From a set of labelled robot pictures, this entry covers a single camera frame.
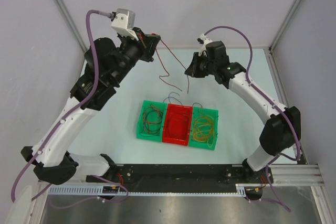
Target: robot end effector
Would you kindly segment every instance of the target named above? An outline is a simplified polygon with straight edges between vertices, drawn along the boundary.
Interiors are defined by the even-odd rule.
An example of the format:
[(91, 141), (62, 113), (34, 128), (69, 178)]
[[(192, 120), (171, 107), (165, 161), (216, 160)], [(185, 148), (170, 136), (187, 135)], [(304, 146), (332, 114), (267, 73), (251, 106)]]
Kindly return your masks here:
[(212, 42), (207, 38), (198, 41), (203, 46), (200, 52), (194, 52), (193, 60), (185, 74), (196, 78), (212, 74), (218, 84), (223, 84), (229, 89), (230, 79), (240, 72), (246, 72), (246, 69), (237, 62), (230, 62), (223, 42)]
[[(140, 28), (133, 27), (135, 13), (126, 9), (117, 9), (111, 27), (121, 40), (119, 47), (109, 38), (94, 41), (99, 66), (99, 84), (96, 93), (81, 108), (100, 111), (105, 103), (116, 93), (115, 87), (135, 66), (138, 60), (153, 61), (153, 55), (161, 37), (145, 34)], [(71, 89), (71, 96), (82, 101), (90, 92), (94, 81), (95, 68), (91, 48), (84, 55), (87, 65), (85, 73)]]

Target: white cable tray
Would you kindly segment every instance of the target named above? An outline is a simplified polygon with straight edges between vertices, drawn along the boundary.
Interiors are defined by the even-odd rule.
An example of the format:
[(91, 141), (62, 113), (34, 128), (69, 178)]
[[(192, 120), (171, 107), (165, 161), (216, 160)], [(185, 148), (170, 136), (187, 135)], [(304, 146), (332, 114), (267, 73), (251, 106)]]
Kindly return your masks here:
[[(118, 193), (103, 192), (104, 185), (59, 185), (51, 186), (49, 190), (50, 195), (93, 195), (93, 196), (114, 196), (118, 194), (123, 196), (126, 193), (121, 191)], [(245, 190), (242, 186), (236, 186), (236, 193), (136, 193), (131, 192), (131, 196), (206, 196), (206, 197), (245, 197)]]

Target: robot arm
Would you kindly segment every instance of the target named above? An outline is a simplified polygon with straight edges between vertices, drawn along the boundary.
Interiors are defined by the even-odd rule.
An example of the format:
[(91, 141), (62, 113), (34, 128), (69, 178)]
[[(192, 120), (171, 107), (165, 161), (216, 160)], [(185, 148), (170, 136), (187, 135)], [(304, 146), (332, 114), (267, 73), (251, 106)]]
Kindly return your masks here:
[[(227, 89), (239, 95), (257, 113), (265, 125), (259, 138), (260, 145), (243, 164), (253, 171), (259, 171), (280, 152), (291, 147), (295, 143), (294, 136), (275, 106), (252, 88), (251, 84), (262, 89), (251, 78), (251, 83), (246, 80), (246, 69), (237, 62), (229, 61), (223, 42), (213, 42), (204, 35), (201, 35), (198, 41), (202, 47), (199, 52), (194, 53), (193, 60), (185, 74), (196, 78), (204, 78), (209, 74), (214, 75), (218, 84), (223, 84)], [(300, 139), (300, 111), (294, 106), (287, 108), (270, 96), (268, 98), (289, 118)]]
[[(99, 82), (98, 87), (89, 101), (73, 111), (67, 118), (64, 115), (75, 105), (83, 101), (93, 87), (94, 64), (92, 51), (85, 53), (87, 65), (84, 74), (78, 79), (70, 91), (70, 97), (60, 116), (45, 137), (35, 146), (25, 146), (21, 154), (28, 162), (38, 154), (33, 164), (36, 176), (46, 182), (59, 185), (72, 177), (80, 178), (87, 175), (102, 176), (113, 168), (113, 161), (102, 154), (96, 157), (69, 154), (67, 149), (86, 123), (100, 111), (106, 102), (116, 93), (115, 87), (138, 60), (153, 61), (153, 55), (161, 37), (146, 35), (141, 29), (133, 27), (135, 13), (126, 9), (118, 9), (112, 19), (112, 28), (121, 40), (116, 47), (109, 38), (94, 41), (98, 56)], [(47, 144), (39, 151), (46, 136), (60, 122), (60, 126), (52, 134)]]

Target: plastic tray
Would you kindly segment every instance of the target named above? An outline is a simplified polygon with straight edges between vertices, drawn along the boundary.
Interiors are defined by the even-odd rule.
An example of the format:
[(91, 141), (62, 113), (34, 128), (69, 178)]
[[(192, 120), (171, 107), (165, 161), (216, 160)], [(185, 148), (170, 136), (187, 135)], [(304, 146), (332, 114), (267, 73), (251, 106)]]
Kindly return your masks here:
[[(213, 136), (209, 137), (208, 141), (206, 142), (198, 142), (193, 139), (194, 121), (200, 115), (209, 116), (214, 119), (215, 137)], [(218, 137), (218, 110), (210, 110), (210, 109), (193, 107), (193, 116), (192, 116), (191, 129), (190, 129), (189, 146), (208, 149), (208, 150), (214, 150), (216, 147), (217, 137)]]
[[(152, 130), (152, 131), (157, 130), (157, 132), (155, 134), (148, 134), (145, 131), (144, 124), (143, 124), (143, 112), (147, 108), (150, 108), (151, 105), (156, 106), (163, 113), (161, 124), (150, 124), (150, 125), (148, 125), (150, 130)], [(161, 142), (162, 141), (163, 124), (164, 124), (165, 116), (166, 116), (166, 112), (167, 112), (167, 105), (168, 104), (162, 103), (162, 102), (152, 102), (152, 101), (147, 101), (147, 100), (143, 101), (141, 113), (139, 115), (139, 120), (138, 120), (138, 124), (137, 124), (137, 127), (136, 127), (136, 137), (137, 138), (156, 141), (156, 142)], [(149, 121), (154, 122), (158, 118), (157, 113), (155, 113), (155, 112), (149, 113), (147, 118), (148, 118)]]
[(188, 146), (192, 114), (190, 106), (168, 104), (162, 141)]

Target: wire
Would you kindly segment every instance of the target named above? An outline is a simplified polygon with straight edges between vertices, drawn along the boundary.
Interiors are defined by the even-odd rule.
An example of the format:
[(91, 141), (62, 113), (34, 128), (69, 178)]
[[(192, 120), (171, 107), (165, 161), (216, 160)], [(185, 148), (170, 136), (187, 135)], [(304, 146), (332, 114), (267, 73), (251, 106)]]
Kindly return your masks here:
[[(155, 121), (150, 121), (148, 119), (148, 116), (152, 113), (156, 113)], [(163, 119), (162, 111), (158, 109), (154, 104), (151, 104), (142, 113), (143, 132), (145, 131), (146, 134), (148, 135), (156, 135), (161, 129), (162, 119)], [(159, 127), (154, 130), (150, 129), (150, 125), (158, 125)]]
[(161, 60), (161, 57), (160, 57), (159, 52), (157, 51), (157, 49), (155, 50), (155, 52), (156, 52), (156, 54), (157, 54), (157, 56), (158, 56), (158, 58), (159, 58), (159, 60), (160, 60), (160, 62), (161, 62), (161, 65), (162, 65), (164, 71), (167, 73), (166, 76), (159, 76), (160, 80), (163, 81), (164, 83), (166, 83), (167, 85), (172, 86), (172, 87), (174, 87), (174, 88), (177, 88), (178, 90), (180, 90), (181, 92), (183, 92), (183, 90), (180, 89), (179, 87), (177, 87), (177, 86), (175, 86), (175, 85), (172, 85), (172, 84), (166, 82), (165, 80), (163, 80), (164, 77), (169, 77), (169, 76), (170, 76), (170, 73), (169, 73), (169, 72), (167, 71), (167, 69), (165, 68), (165, 66), (164, 66), (164, 64), (163, 64), (163, 62), (162, 62), (162, 60)]
[[(184, 68), (185, 71), (187, 71), (187, 69), (185, 68), (185, 66), (182, 64), (182, 62), (177, 58), (177, 56), (170, 50), (170, 48), (167, 46), (167, 44), (165, 42), (163, 42), (163, 40), (161, 39), (162, 44), (165, 45), (165, 47), (168, 49), (168, 51), (175, 57), (175, 59), (180, 63), (180, 65)], [(189, 94), (189, 76), (187, 75), (187, 80), (188, 80), (188, 88), (187, 88), (187, 94)]]
[(120, 174), (120, 173), (117, 173), (117, 176), (119, 177), (119, 183), (120, 183), (121, 185), (123, 185), (123, 184), (124, 184), (124, 179), (122, 178), (121, 174)]
[(266, 180), (264, 179), (263, 175), (260, 176), (261, 182), (265, 185), (263, 185), (263, 188), (267, 186)]
[(78, 205), (78, 204), (81, 204), (81, 203), (83, 203), (83, 202), (85, 202), (85, 201), (92, 200), (92, 199), (101, 199), (101, 200), (102, 200), (102, 203), (104, 203), (105, 201), (107, 201), (107, 202), (122, 202), (122, 201), (126, 200), (126, 199), (129, 197), (129, 191), (128, 191), (127, 188), (124, 187), (123, 185), (121, 185), (121, 184), (117, 184), (117, 183), (115, 183), (115, 182), (109, 181), (109, 180), (107, 180), (107, 179), (105, 179), (105, 178), (102, 178), (102, 177), (99, 177), (99, 176), (96, 176), (96, 175), (93, 175), (93, 177), (98, 178), (98, 179), (100, 179), (100, 180), (102, 180), (102, 181), (104, 181), (104, 182), (106, 182), (106, 183), (109, 183), (109, 184), (112, 184), (112, 185), (119, 186), (120, 188), (122, 188), (122, 189), (126, 192), (126, 195), (125, 195), (124, 197), (120, 198), (120, 199), (115, 199), (115, 200), (104, 199), (104, 198), (101, 198), (101, 197), (99, 197), (99, 196), (93, 196), (93, 197), (88, 197), (88, 198), (82, 199), (82, 200), (80, 200), (80, 201), (78, 201), (78, 202), (76, 202), (76, 203), (73, 203), (73, 204), (71, 204), (71, 205), (67, 205), (67, 206), (63, 206), (63, 207), (55, 206), (55, 205), (51, 202), (51, 200), (49, 200), (49, 204), (50, 204), (50, 206), (53, 207), (53, 208), (56, 208), (56, 209), (67, 209), (67, 208), (74, 207), (74, 206), (76, 206), (76, 205)]
[(264, 179), (264, 177), (262, 175), (260, 177), (260, 180), (261, 180), (261, 186), (256, 187), (256, 188), (247, 188), (247, 189), (245, 189), (245, 191), (258, 191), (258, 190), (261, 190), (261, 189), (265, 188), (267, 186), (267, 183), (266, 183), (266, 180)]
[(191, 107), (193, 107), (194, 106), (194, 104), (198, 104), (198, 105), (200, 105), (201, 106), (201, 108), (203, 108), (203, 105), (201, 105), (200, 103), (198, 103), (198, 102), (194, 102), (193, 103), (193, 105), (191, 105)]
[(178, 101), (178, 102), (180, 103), (180, 105), (183, 106), (182, 102), (180, 102), (180, 100), (178, 100), (178, 99), (175, 98), (175, 97), (171, 97), (171, 96), (170, 96), (171, 94), (177, 94), (178, 96), (180, 96), (180, 95), (179, 95), (178, 93), (176, 93), (176, 92), (170, 92), (169, 95), (168, 95), (168, 97), (167, 97), (166, 99), (163, 100), (163, 103), (168, 99), (169, 103), (171, 104), (172, 102), (170, 101), (170, 98), (174, 98), (176, 101)]
[(215, 120), (209, 115), (200, 114), (194, 119), (192, 140), (207, 143), (211, 148), (215, 142)]
[[(91, 51), (92, 51), (92, 57), (93, 57), (93, 66), (94, 66), (94, 81), (93, 81), (93, 87), (90, 91), (90, 93), (77, 105), (75, 105), (73, 108), (71, 108), (67, 113), (65, 113), (61, 120), (58, 121), (55, 126), (51, 129), (51, 131), (48, 133), (47, 137), (45, 138), (45, 140), (42, 142), (41, 146), (39, 147), (39, 149), (37, 150), (37, 152), (35, 153), (35, 155), (27, 162), (27, 164), (24, 166), (24, 168), (21, 170), (21, 172), (17, 175), (13, 186), (12, 186), (12, 191), (10, 193), (10, 197), (12, 199), (12, 202), (15, 201), (15, 191), (16, 191), (16, 187), (19, 183), (19, 181), (21, 180), (23, 174), (27, 171), (28, 167), (34, 162), (34, 160), (37, 158), (37, 156), (39, 155), (39, 153), (41, 153), (44, 149), (44, 147), (47, 145), (47, 143), (49, 142), (49, 140), (51, 139), (51, 137), (54, 135), (54, 133), (57, 131), (57, 129), (61, 126), (61, 124), (63, 124), (66, 120), (67, 117), (69, 115), (71, 115), (75, 110), (79, 109), (83, 104), (85, 104), (86, 102), (88, 102), (91, 97), (94, 95), (97, 86), (98, 86), (98, 81), (99, 81), (99, 68), (98, 68), (98, 57), (97, 57), (97, 51), (96, 51), (96, 47), (94, 46), (94, 42), (93, 42), (93, 37), (92, 37), (92, 32), (91, 32), (91, 27), (90, 27), (90, 16), (91, 14), (99, 14), (99, 15), (103, 15), (107, 17), (108, 13), (105, 12), (101, 12), (99, 10), (90, 10), (87, 12), (86, 14), (86, 29), (87, 29), (87, 33), (88, 33), (88, 37), (89, 37), (89, 41), (90, 41), (90, 46), (91, 46)], [(32, 200), (36, 199), (38, 196), (40, 196), (42, 193), (44, 193), (49, 187), (51, 186), (51, 184), (49, 184), (46, 188), (44, 188), (38, 195), (34, 196), (32, 198)]]
[(300, 150), (300, 142), (299, 142), (299, 139), (298, 139), (298, 136), (295, 132), (295, 129), (292, 125), (292, 123), (290, 122), (289, 118), (284, 114), (284, 112), (274, 103), (274, 101), (272, 101), (272, 99), (270, 99), (265, 93), (263, 93), (257, 86), (255, 86), (251, 80), (250, 80), (250, 77), (249, 77), (249, 71), (250, 71), (250, 68), (251, 68), (251, 64), (252, 64), (252, 59), (253, 59), (253, 50), (252, 50), (252, 45), (251, 45), (251, 42), (249, 41), (249, 39), (245, 36), (245, 34), (243, 34), (241, 31), (239, 31), (238, 29), (234, 28), (234, 27), (230, 27), (230, 26), (216, 26), (212, 29), (210, 29), (209, 31), (207, 31), (204, 35), (206, 36), (207, 34), (209, 34), (210, 32), (214, 31), (214, 30), (217, 30), (217, 29), (220, 29), (220, 28), (223, 28), (223, 29), (230, 29), (230, 30), (233, 30), (237, 33), (239, 33), (240, 35), (243, 36), (243, 38), (246, 40), (246, 42), (248, 43), (248, 47), (249, 47), (249, 50), (250, 50), (250, 59), (249, 59), (249, 62), (248, 62), (248, 65), (247, 65), (247, 68), (246, 68), (246, 80), (248, 82), (248, 84), (254, 89), (257, 91), (257, 93), (259, 93), (263, 98), (266, 99), (266, 101), (272, 105), (273, 108), (275, 108), (280, 114), (281, 116), (285, 119), (285, 121), (287, 122), (291, 132), (292, 132), (292, 135), (294, 137), (294, 141), (295, 141), (295, 145), (296, 145), (296, 149), (297, 149), (297, 154), (296, 154), (296, 157), (293, 158), (293, 157), (290, 157), (286, 154), (283, 154), (283, 153), (280, 153), (279, 155), (277, 155), (276, 157), (274, 157), (265, 167), (265, 172), (266, 172), (266, 179), (268, 180), (268, 183), (270, 185), (270, 188), (271, 190), (273, 191), (274, 195), (276, 196), (276, 198), (278, 199), (278, 201), (276, 200), (273, 200), (273, 199), (263, 199), (262, 201), (270, 201), (270, 202), (275, 202), (277, 204), (280, 204), (282, 205), (288, 212), (291, 212), (290, 208), (280, 199), (279, 195), (276, 193), (275, 189), (274, 189), (274, 186), (272, 185), (271, 181), (270, 181), (270, 178), (268, 177), (268, 168), (269, 168), (269, 165), (271, 165), (275, 160), (277, 160), (279, 158), (279, 156), (284, 156), (292, 161), (298, 161), (300, 160), (300, 156), (301, 156), (301, 150)]

